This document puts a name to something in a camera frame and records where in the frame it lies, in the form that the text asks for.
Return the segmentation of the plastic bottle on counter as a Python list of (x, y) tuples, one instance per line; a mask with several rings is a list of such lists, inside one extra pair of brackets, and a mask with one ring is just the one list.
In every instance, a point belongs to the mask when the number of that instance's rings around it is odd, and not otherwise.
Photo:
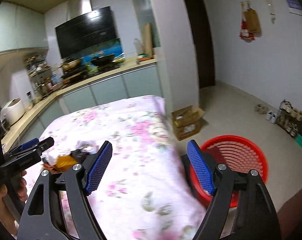
[(134, 39), (134, 46), (135, 46), (137, 55), (144, 54), (143, 44), (138, 38)]

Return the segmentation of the red hanging decoration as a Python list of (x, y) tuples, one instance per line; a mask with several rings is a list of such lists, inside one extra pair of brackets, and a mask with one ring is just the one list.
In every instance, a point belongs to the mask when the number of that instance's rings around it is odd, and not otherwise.
[(243, 2), (241, 2), (241, 29), (239, 37), (247, 43), (250, 43), (255, 40), (254, 34), (248, 31), (247, 22), (245, 18), (245, 7)]

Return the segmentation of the electrical panel box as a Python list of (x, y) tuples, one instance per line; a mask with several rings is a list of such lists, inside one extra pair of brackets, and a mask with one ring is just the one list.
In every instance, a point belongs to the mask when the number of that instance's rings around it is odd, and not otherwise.
[(298, 0), (286, 0), (291, 14), (302, 16), (302, 6)]

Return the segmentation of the shoe rack with shoes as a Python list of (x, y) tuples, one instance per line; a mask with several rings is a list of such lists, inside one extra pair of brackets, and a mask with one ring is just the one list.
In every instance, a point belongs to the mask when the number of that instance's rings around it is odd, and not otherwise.
[(295, 139), (302, 128), (302, 111), (284, 99), (280, 103), (275, 123)]

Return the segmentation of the white rice cooker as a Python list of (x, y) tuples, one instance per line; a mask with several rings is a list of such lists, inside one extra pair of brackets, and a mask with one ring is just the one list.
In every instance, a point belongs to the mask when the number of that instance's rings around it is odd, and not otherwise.
[(9, 101), (1, 110), (0, 117), (5, 119), (7, 123), (14, 125), (23, 115), (25, 109), (23, 102), (20, 98), (15, 98)]

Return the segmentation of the wooden cutting board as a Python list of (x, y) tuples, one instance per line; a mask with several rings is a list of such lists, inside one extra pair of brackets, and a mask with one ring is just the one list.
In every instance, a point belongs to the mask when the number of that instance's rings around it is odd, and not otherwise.
[(144, 25), (142, 34), (144, 51), (148, 55), (148, 57), (153, 58), (151, 23), (146, 23)]

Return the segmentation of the white sneakers pair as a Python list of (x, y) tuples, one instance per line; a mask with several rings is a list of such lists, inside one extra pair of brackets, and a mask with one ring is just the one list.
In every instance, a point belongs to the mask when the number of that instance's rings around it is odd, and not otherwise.
[(275, 124), (277, 120), (277, 114), (273, 111), (268, 111), (266, 114), (266, 120), (270, 121), (271, 124)]

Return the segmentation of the white intercom handset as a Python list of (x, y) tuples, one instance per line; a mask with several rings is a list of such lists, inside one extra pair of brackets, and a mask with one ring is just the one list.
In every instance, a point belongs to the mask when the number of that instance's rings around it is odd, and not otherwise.
[(270, 21), (272, 22), (272, 24), (275, 24), (276, 14), (275, 14), (273, 2), (272, 2), (272, 0), (266, 0), (266, 3), (267, 3), (269, 15), (270, 15)]

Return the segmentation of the metal spice rack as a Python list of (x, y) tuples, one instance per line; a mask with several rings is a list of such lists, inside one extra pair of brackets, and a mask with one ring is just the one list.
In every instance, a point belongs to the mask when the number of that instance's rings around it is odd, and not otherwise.
[(53, 85), (51, 67), (47, 64), (45, 56), (28, 57), (24, 62), (35, 94), (41, 98), (46, 98), (52, 92)]

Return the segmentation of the cardboard box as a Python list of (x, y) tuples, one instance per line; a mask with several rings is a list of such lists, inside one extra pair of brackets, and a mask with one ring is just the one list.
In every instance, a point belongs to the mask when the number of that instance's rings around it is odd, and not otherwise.
[(192, 105), (171, 112), (172, 128), (177, 140), (194, 136), (201, 130), (205, 111)]

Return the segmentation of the beige slippers pair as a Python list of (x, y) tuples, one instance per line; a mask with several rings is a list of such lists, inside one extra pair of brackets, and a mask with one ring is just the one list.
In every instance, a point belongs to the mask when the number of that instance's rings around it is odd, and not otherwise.
[(266, 106), (262, 105), (262, 104), (257, 104), (254, 107), (254, 111), (259, 113), (259, 114), (266, 114), (269, 111), (269, 109)]

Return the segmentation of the black range hood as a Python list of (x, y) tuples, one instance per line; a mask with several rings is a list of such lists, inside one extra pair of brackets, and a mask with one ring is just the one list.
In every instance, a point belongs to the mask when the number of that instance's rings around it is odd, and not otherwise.
[(55, 28), (63, 59), (86, 48), (117, 38), (111, 7), (103, 7), (77, 16)]

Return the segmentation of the pink floral tablecloth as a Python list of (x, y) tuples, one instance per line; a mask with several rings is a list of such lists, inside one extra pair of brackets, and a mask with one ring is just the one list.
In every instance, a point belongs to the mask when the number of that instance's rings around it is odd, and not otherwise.
[(39, 135), (57, 158), (84, 143), (112, 144), (112, 158), (88, 200), (107, 239), (192, 239), (205, 208), (193, 197), (165, 119), (165, 100), (147, 95), (82, 109), (54, 120)]

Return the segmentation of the black wok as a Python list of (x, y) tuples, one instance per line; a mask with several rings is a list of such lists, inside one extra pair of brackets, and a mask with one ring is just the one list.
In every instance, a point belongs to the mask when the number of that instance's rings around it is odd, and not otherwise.
[(106, 67), (114, 65), (115, 54), (109, 54), (105, 56), (96, 56), (91, 59), (91, 64), (96, 67)]

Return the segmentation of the dark wooden door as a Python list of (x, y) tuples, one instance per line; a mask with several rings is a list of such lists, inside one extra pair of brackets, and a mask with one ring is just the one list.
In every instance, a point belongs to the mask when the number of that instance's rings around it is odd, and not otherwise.
[(204, 0), (184, 0), (196, 51), (199, 88), (215, 85), (212, 35)]

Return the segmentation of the brass pot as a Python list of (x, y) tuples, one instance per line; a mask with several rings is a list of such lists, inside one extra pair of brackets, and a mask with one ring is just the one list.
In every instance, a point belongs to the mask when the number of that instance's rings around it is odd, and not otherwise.
[(78, 66), (81, 65), (81, 63), (82, 63), (82, 58), (67, 60), (60, 65), (60, 68), (62, 68), (64, 72), (67, 72), (72, 70), (73, 68), (77, 68)]

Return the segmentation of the red plastic basket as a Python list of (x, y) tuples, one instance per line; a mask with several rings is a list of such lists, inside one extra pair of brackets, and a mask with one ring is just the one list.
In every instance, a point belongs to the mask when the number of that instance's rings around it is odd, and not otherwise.
[[(255, 169), (262, 181), (268, 179), (268, 163), (262, 150), (250, 140), (236, 135), (222, 135), (206, 141), (201, 147), (202, 152), (209, 153), (217, 163), (223, 163), (232, 171), (248, 173)], [(189, 168), (191, 188), (199, 202), (208, 208), (212, 197), (204, 191), (192, 166)], [(238, 204), (238, 192), (233, 192), (230, 208)]]

